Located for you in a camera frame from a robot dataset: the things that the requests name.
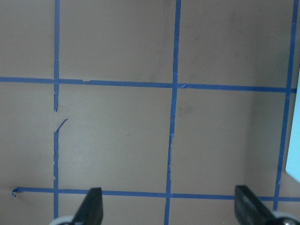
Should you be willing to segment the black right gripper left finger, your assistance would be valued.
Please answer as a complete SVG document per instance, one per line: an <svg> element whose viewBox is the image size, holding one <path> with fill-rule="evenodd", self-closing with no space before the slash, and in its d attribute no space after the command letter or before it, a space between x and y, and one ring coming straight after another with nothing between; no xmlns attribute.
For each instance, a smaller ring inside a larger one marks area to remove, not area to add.
<svg viewBox="0 0 300 225"><path fill-rule="evenodd" d="M103 220L102 189L91 188L72 219L73 225L101 225Z"/></svg>

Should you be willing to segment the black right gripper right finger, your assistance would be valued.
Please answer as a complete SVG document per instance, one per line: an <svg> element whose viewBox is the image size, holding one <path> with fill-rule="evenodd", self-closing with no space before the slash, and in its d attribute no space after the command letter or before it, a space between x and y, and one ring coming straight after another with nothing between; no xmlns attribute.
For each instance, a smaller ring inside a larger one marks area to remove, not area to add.
<svg viewBox="0 0 300 225"><path fill-rule="evenodd" d="M245 185L235 186L234 214L240 225L280 225L281 220Z"/></svg>

